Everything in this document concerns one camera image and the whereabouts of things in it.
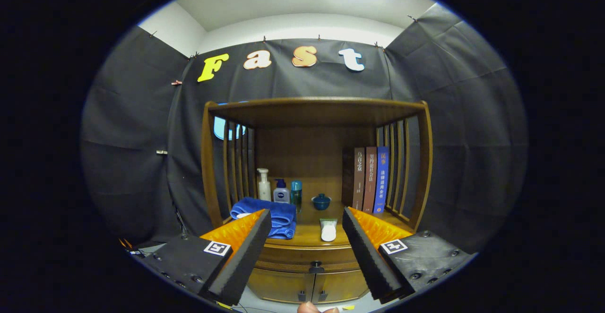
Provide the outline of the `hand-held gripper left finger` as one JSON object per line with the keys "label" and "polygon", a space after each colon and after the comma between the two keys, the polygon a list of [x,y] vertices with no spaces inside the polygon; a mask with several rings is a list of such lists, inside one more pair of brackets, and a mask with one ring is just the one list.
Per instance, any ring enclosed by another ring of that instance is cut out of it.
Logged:
{"label": "hand-held gripper left finger", "polygon": [[240,301],[271,226],[270,211],[257,210],[200,237],[177,237],[141,263],[173,287],[233,306]]}

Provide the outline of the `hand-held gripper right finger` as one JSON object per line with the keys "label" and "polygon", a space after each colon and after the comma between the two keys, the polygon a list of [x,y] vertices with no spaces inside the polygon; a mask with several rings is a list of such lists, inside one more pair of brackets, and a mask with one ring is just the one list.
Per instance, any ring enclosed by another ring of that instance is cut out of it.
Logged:
{"label": "hand-held gripper right finger", "polygon": [[342,227],[372,297],[381,304],[424,291],[475,257],[432,231],[413,234],[351,207],[344,209]]}

